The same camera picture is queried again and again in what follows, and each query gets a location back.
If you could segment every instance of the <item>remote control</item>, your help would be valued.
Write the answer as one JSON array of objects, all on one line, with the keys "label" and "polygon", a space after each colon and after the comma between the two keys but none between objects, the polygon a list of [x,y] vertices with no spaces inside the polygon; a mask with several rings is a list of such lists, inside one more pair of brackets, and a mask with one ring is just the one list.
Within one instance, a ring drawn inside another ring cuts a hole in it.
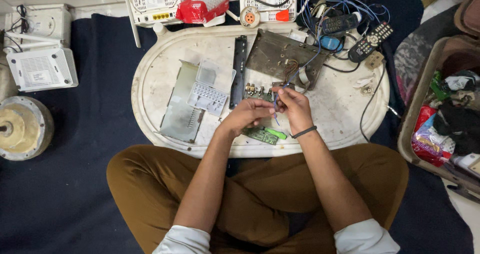
[{"label": "remote control", "polygon": [[360,14],[351,13],[337,17],[330,17],[321,23],[321,29],[325,34],[334,34],[347,31],[359,26]]},{"label": "remote control", "polygon": [[348,52],[348,59],[352,62],[361,62],[366,59],[381,42],[385,41],[393,32],[387,22],[382,22],[362,40],[358,41]]}]

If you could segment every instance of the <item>green circuit board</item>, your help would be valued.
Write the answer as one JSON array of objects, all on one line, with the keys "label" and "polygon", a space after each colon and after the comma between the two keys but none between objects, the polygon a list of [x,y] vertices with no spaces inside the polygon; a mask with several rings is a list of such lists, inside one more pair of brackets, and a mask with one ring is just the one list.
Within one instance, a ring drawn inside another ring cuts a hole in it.
[{"label": "green circuit board", "polygon": [[243,128],[242,134],[249,138],[260,140],[272,145],[276,145],[279,140],[277,136],[267,133],[260,128]]}]

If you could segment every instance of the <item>floor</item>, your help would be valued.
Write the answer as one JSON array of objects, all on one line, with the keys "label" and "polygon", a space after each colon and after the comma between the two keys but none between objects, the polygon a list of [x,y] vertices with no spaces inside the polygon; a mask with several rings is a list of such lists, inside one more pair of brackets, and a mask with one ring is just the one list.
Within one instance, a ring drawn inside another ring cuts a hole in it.
[{"label": "floor", "polygon": [[[99,13],[107,16],[122,17],[127,16],[127,10],[124,2],[121,0],[103,0],[103,5],[77,7],[70,10],[72,19],[89,18],[93,13]],[[436,14],[448,9],[449,7],[460,3],[463,0],[438,0],[425,9],[422,22],[435,16]],[[0,28],[3,27],[4,18],[0,15]],[[443,181],[445,185],[452,184],[449,181]],[[459,214],[470,226],[473,237],[475,252],[480,253],[480,204],[471,202],[470,200],[459,196],[458,194],[447,189],[450,200]]]}]

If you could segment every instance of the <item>green screwdriver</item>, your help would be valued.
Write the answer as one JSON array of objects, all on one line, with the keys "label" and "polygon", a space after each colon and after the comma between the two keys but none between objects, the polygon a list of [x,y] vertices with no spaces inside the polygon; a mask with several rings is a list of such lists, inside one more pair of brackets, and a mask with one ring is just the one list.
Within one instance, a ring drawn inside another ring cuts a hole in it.
[{"label": "green screwdriver", "polygon": [[266,128],[265,126],[262,126],[261,129],[267,133],[270,133],[276,137],[278,137],[279,139],[282,139],[282,140],[286,140],[287,139],[287,136],[283,133],[283,132],[279,132],[279,131],[276,131],[276,130],[273,130],[273,129],[270,129],[270,128]]}]

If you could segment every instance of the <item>open suitcase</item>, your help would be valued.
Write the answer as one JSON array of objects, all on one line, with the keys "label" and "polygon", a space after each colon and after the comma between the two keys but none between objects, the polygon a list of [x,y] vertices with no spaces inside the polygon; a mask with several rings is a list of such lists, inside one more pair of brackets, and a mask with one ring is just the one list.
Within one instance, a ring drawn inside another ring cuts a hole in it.
[{"label": "open suitcase", "polygon": [[415,94],[412,98],[398,138],[398,150],[410,163],[445,178],[457,186],[448,186],[459,195],[474,202],[480,199],[471,195],[469,190],[480,194],[480,179],[471,176],[460,168],[436,167],[415,154],[412,148],[412,135],[419,117],[421,107],[429,94],[430,83],[436,70],[440,70],[443,77],[460,70],[475,69],[480,73],[480,0],[465,0],[454,17],[455,25],[466,33],[438,40],[426,62]]}]

